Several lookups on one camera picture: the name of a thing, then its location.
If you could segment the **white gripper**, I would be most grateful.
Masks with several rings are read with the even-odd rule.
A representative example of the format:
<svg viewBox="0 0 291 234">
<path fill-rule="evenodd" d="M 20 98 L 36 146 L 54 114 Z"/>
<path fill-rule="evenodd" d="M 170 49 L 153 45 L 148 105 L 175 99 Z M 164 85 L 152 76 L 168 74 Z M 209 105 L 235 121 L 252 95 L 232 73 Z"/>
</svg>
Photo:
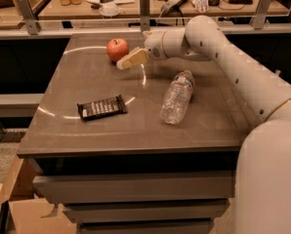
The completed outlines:
<svg viewBox="0 0 291 234">
<path fill-rule="evenodd" d="M 163 48 L 164 31 L 143 32 L 145 38 L 145 48 L 137 47 L 128 55 L 121 58 L 116 66 L 123 70 L 128 69 L 147 62 L 149 58 L 156 60 L 164 60 L 167 58 Z"/>
</svg>

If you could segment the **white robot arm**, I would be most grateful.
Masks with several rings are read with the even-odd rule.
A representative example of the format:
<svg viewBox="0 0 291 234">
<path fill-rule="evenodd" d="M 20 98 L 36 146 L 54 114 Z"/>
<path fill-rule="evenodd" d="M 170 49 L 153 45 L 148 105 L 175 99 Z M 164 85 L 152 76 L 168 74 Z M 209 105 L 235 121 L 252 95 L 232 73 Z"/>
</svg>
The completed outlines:
<svg viewBox="0 0 291 234">
<path fill-rule="evenodd" d="M 237 158 L 234 234 L 291 234 L 291 84 L 233 45 L 207 16 L 183 27 L 146 30 L 144 37 L 118 68 L 150 59 L 209 59 L 255 119 Z"/>
</svg>

